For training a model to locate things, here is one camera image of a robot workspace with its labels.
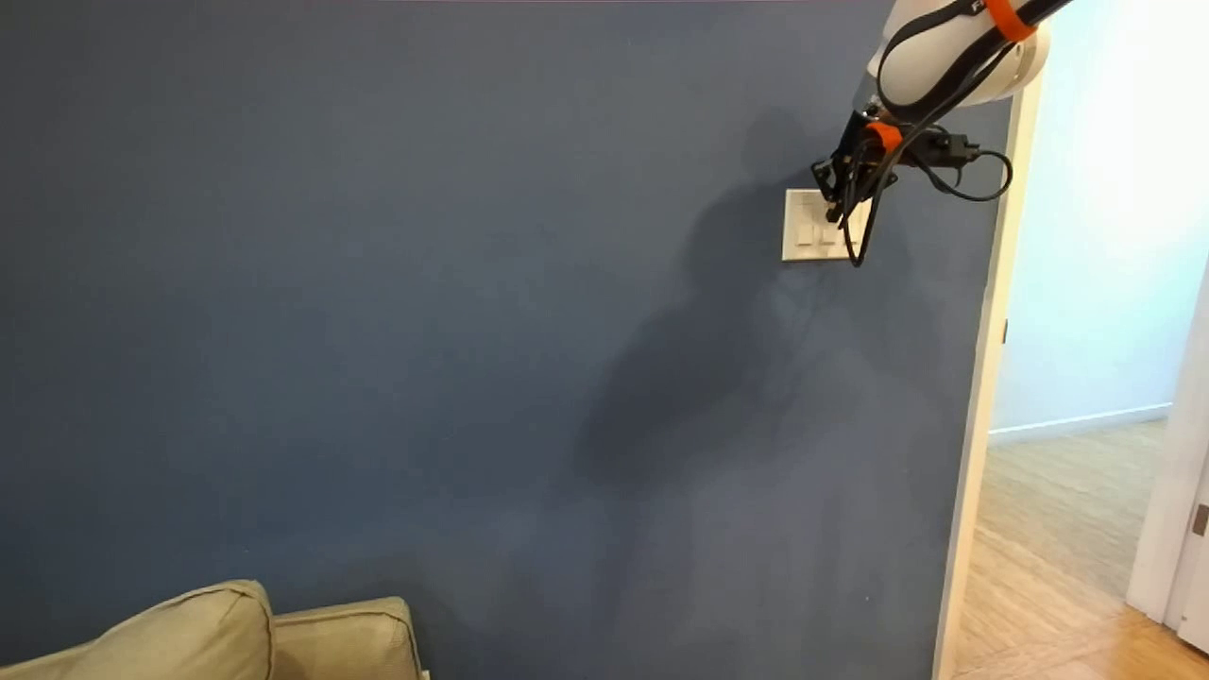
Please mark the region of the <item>white door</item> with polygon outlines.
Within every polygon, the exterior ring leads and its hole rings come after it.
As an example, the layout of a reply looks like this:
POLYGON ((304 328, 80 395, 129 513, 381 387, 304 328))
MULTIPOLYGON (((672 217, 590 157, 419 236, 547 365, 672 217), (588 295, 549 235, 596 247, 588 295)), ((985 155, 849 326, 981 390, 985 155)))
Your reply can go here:
POLYGON ((1209 655, 1209 259, 1126 600, 1209 655))

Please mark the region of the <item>beige sofa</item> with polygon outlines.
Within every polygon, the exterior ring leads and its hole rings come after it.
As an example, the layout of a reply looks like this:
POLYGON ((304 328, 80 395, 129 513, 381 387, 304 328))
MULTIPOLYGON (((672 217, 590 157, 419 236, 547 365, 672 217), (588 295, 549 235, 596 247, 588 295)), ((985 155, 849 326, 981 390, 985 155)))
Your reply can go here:
MULTIPOLYGON (((272 680, 430 680, 403 598, 272 613, 272 680)), ((0 680, 57 680, 92 641, 2 667, 0 680)))

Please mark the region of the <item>white door frame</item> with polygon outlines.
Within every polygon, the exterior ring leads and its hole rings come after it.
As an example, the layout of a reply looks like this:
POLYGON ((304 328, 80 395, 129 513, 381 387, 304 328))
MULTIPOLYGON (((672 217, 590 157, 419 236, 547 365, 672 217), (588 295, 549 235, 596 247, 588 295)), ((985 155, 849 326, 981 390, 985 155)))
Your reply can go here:
POLYGON ((1003 332, 1010 321, 1010 289, 1016 264, 1016 244, 1025 206, 1032 137, 1045 77, 1037 77, 1012 98, 1006 152, 1012 159, 1014 180, 997 201, 988 280, 980 302, 979 342, 976 347, 970 408, 964 430, 962 468, 956 486, 951 535, 945 563, 932 680, 954 680, 962 636, 964 594, 970 578, 971 554, 979 517, 987 451, 993 430, 997 374, 1003 353, 1003 332))

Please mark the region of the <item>white light switch plate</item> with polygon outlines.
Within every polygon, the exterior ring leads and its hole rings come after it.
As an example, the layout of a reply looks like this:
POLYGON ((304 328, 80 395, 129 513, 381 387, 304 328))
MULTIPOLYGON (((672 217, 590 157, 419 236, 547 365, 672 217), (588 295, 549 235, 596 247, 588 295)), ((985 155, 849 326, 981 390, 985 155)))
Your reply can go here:
POLYGON ((783 201, 782 263, 848 260, 841 224, 827 220, 831 204, 817 189, 789 189, 783 201))

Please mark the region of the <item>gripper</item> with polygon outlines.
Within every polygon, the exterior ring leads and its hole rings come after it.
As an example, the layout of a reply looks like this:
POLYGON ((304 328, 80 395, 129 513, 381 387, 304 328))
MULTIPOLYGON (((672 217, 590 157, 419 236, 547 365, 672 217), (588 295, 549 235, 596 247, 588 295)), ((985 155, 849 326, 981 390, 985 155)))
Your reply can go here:
POLYGON ((831 159, 821 159, 811 166, 812 180, 825 198, 827 221, 835 224, 843 217, 848 227, 864 227, 863 181, 899 145, 898 125, 884 122, 872 113, 852 113, 831 159))

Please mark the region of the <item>beige sofa cushion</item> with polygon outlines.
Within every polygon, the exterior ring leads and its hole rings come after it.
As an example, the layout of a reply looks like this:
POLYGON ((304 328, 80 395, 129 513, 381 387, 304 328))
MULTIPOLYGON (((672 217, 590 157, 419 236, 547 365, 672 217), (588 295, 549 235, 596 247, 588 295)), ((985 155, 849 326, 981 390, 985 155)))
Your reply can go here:
POLYGON ((272 680, 264 586, 233 580, 157 603, 87 644, 57 680, 272 680))

